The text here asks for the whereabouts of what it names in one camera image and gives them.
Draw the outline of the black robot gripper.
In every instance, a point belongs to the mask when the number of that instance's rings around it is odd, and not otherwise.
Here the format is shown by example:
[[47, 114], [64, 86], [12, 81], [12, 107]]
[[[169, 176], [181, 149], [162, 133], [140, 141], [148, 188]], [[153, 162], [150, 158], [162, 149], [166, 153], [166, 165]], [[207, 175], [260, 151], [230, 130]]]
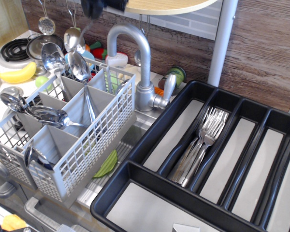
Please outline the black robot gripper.
[[87, 18], [97, 19], [107, 7], [124, 12], [128, 2], [128, 0], [81, 0], [81, 6]]

